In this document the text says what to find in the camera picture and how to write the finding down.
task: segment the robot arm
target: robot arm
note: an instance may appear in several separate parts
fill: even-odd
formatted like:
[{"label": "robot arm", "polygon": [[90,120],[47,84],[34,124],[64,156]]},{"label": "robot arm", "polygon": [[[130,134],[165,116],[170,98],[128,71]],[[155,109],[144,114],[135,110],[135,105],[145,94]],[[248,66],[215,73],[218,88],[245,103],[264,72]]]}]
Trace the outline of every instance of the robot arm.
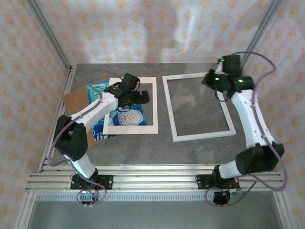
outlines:
[{"label": "robot arm", "polygon": [[[69,159],[85,178],[96,182],[98,177],[97,169],[92,165],[86,154],[88,149],[87,133],[101,118],[118,107],[148,103],[150,98],[147,91],[142,91],[142,94],[135,91],[138,83],[139,79],[137,77],[126,74],[122,82],[107,87],[105,92],[102,93],[102,98],[98,98],[70,117],[62,115],[57,120],[55,136],[73,119],[80,117],[63,132],[55,148]],[[82,183],[82,186],[92,187],[85,183]]]},{"label": "robot arm", "polygon": [[[206,86],[220,92],[227,91],[228,98],[232,100],[238,111],[246,138],[245,151],[239,153],[235,160],[215,167],[212,183],[216,187],[221,182],[225,183],[226,179],[250,173],[271,171],[278,162],[264,140],[252,111],[254,82],[250,76],[242,76],[241,73],[240,56],[224,56],[219,60],[216,71],[210,69],[203,79],[203,84]],[[258,113],[258,121],[265,131],[265,137],[272,143],[278,154],[282,156],[284,147],[282,144],[276,144],[271,136],[259,109],[257,98],[254,99],[254,106]]]}]

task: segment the white rectangular frame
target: white rectangular frame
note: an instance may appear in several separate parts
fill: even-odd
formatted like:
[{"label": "white rectangular frame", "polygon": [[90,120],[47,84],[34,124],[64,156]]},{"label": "white rectangular frame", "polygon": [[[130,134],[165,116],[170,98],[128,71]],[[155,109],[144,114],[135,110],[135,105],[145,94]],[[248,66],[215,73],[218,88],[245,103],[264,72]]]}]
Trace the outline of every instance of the white rectangular frame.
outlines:
[{"label": "white rectangular frame", "polygon": [[[231,120],[227,105],[225,102],[220,102],[220,105],[223,109],[225,119],[227,121],[227,125],[229,127],[229,130],[227,131],[219,131],[219,132],[211,132],[211,133],[204,133],[204,134],[197,134],[197,135],[183,135],[178,136],[177,135],[177,129],[175,124],[175,119],[173,116],[173,108],[172,108],[172,102],[170,97],[170,92],[168,89],[168,80],[178,80],[178,79],[189,79],[189,78],[198,78],[198,77],[204,77],[206,73],[192,73],[192,74],[182,74],[182,75],[167,75],[163,76],[163,85],[164,85],[164,91],[165,91],[165,98],[166,98],[166,104],[168,109],[168,115],[170,118],[170,124],[172,129],[172,135],[173,135],[173,141],[174,142],[181,142],[181,141],[190,141],[190,140],[198,140],[198,139],[207,139],[207,138],[213,138],[213,137],[225,137],[225,136],[233,136],[236,134],[233,122]],[[224,100],[224,96],[222,93],[217,92],[218,98],[220,100]]]},{"label": "white rectangular frame", "polygon": [[[153,125],[109,126],[109,114],[105,116],[103,135],[139,135],[158,133],[157,78],[140,77],[141,84],[152,84],[152,120]],[[109,85],[120,82],[119,78],[110,78]]]}]

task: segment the gray marble surface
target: gray marble surface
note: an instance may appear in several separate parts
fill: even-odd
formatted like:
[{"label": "gray marble surface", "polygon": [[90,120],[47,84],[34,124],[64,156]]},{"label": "gray marble surface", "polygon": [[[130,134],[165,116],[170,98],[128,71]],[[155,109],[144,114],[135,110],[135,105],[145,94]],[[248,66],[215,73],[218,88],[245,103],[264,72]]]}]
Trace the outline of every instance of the gray marble surface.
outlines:
[{"label": "gray marble surface", "polygon": [[[79,64],[71,91],[109,74],[94,73],[105,69],[120,76],[125,73],[137,77],[157,77],[158,128],[156,135],[120,135],[105,139],[88,149],[93,164],[219,164],[226,163],[245,149],[245,138],[238,113],[229,101],[227,107],[236,129],[235,136],[203,140],[173,142],[162,76],[202,73],[215,64],[202,63],[133,63],[133,64]],[[201,79],[183,79],[168,83],[173,103],[178,135],[200,134],[228,130],[220,103],[214,92],[201,84]],[[151,90],[142,84],[141,90]],[[152,104],[143,105],[148,124],[152,123]],[[54,162],[62,159],[54,153]]]}]

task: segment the patterned wallpaper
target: patterned wallpaper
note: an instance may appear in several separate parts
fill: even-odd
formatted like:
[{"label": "patterned wallpaper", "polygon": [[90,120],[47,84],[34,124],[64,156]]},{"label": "patterned wallpaper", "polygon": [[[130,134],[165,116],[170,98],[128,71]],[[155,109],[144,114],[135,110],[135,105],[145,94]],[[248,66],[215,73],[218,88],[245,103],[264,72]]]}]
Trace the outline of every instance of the patterned wallpaper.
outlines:
[{"label": "patterned wallpaper", "polygon": [[25,0],[0,1],[0,228],[37,172],[66,70]]},{"label": "patterned wallpaper", "polygon": [[70,64],[210,62],[245,50],[271,0],[38,0]]},{"label": "patterned wallpaper", "polygon": [[[299,228],[305,225],[305,1],[284,1],[257,52],[277,66],[260,87],[260,106],[274,138],[285,147],[283,156]],[[271,67],[252,57],[245,73],[258,77]]]}]

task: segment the brown cardboard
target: brown cardboard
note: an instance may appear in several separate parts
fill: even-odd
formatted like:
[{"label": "brown cardboard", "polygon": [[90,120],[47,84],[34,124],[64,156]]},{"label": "brown cardboard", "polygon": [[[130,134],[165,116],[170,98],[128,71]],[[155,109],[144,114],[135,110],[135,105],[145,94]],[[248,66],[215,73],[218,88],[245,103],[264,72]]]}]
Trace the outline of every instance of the brown cardboard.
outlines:
[{"label": "brown cardboard", "polygon": [[[98,79],[92,83],[102,82],[108,80],[107,78],[101,78]],[[77,89],[73,92],[70,92],[69,94],[66,94],[62,97],[63,103],[66,106],[66,109],[68,110],[69,114],[72,115],[74,113],[77,113],[84,109],[86,106],[89,105],[88,100],[88,93],[87,93],[87,87],[81,87],[80,89]],[[93,138],[93,131],[92,128],[87,133],[87,141],[88,141],[88,147],[92,147],[102,140],[94,141]]]}]

